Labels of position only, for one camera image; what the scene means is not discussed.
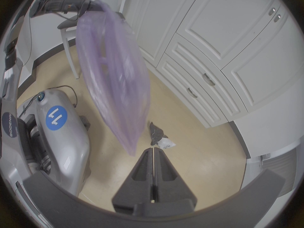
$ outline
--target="wooden floor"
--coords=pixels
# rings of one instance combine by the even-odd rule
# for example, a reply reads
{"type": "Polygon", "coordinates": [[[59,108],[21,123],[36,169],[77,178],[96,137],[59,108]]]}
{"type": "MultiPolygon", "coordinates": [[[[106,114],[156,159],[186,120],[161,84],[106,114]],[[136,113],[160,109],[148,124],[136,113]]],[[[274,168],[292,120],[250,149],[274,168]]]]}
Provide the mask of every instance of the wooden floor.
{"type": "MultiPolygon", "coordinates": [[[[76,48],[71,52],[80,72],[76,48]]],[[[152,73],[151,107],[148,121],[162,128],[176,146],[165,150],[172,164],[198,198],[196,210],[218,203],[239,191],[246,157],[229,124],[206,129],[188,108],[152,73]]],[[[142,151],[150,147],[146,127],[137,145],[136,157],[130,157],[95,107],[83,77],[75,79],[62,51],[37,68],[34,82],[18,99],[19,106],[29,97],[46,88],[69,85],[78,96],[76,111],[91,123],[89,138],[91,176],[79,198],[103,209],[113,211],[114,196],[142,151]]],[[[62,88],[72,103],[74,93],[62,88]]]]}

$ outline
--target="blue circular logo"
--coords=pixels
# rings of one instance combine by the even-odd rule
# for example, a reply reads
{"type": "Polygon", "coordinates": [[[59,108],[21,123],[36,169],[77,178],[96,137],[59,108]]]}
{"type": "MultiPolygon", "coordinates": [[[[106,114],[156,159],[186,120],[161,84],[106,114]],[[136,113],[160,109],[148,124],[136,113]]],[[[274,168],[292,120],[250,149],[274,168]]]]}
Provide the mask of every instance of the blue circular logo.
{"type": "Polygon", "coordinates": [[[47,127],[52,130],[58,130],[63,127],[67,120],[67,112],[60,105],[55,105],[47,112],[47,116],[45,118],[45,122],[47,127]]]}

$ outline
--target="drawer handle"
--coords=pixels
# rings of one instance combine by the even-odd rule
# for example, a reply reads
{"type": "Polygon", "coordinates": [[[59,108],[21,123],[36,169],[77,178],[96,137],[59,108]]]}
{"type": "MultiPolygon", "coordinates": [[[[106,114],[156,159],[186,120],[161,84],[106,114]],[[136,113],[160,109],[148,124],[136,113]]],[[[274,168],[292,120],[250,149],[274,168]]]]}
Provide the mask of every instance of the drawer handle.
{"type": "Polygon", "coordinates": [[[275,8],[272,8],[272,9],[269,11],[269,13],[268,13],[269,16],[272,15],[274,12],[275,12],[275,8]]]}
{"type": "Polygon", "coordinates": [[[190,88],[188,88],[187,91],[192,97],[197,98],[197,95],[195,95],[190,88]]]}
{"type": "Polygon", "coordinates": [[[215,83],[208,77],[207,74],[203,74],[203,78],[207,82],[208,85],[215,86],[215,83]]]}
{"type": "Polygon", "coordinates": [[[279,18],[281,17],[280,14],[278,14],[278,16],[275,17],[274,22],[277,22],[279,20],[279,18]]]}

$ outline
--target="black baseboard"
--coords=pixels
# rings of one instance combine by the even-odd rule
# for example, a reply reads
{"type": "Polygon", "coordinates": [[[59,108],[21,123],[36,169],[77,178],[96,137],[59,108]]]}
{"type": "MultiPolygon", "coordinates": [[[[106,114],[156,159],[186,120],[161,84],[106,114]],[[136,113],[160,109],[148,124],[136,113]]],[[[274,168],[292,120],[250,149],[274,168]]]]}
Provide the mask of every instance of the black baseboard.
{"type": "MultiPolygon", "coordinates": [[[[69,46],[72,47],[76,45],[76,40],[75,39],[71,39],[69,40],[69,46]]],[[[55,54],[61,52],[64,50],[63,44],[60,44],[54,48],[52,48],[51,50],[47,51],[46,53],[42,54],[39,58],[37,58],[34,63],[33,63],[33,68],[32,68],[32,74],[20,85],[20,87],[18,88],[18,95],[17,97],[19,98],[24,92],[25,90],[36,81],[36,68],[43,63],[44,61],[46,61],[47,59],[49,59],[50,57],[54,56],[55,54]]]]}
{"type": "Polygon", "coordinates": [[[239,142],[240,142],[240,144],[241,144],[241,146],[244,150],[244,153],[246,155],[246,159],[250,159],[251,157],[250,157],[249,151],[247,149],[247,145],[246,145],[238,127],[235,125],[234,121],[229,122],[229,124],[230,124],[230,127],[232,128],[232,130],[234,131],[235,135],[237,136],[237,138],[238,138],[238,140],[239,140],[239,142]]]}

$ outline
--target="purple plastic bag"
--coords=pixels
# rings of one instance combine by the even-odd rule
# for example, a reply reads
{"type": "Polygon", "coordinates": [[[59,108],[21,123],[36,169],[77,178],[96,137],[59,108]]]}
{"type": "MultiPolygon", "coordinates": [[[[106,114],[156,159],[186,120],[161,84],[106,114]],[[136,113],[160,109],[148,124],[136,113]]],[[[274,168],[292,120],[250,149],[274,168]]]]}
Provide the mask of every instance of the purple plastic bag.
{"type": "Polygon", "coordinates": [[[128,154],[146,127],[150,78],[134,33],[107,4],[78,19],[76,48],[90,95],[128,154]]]}

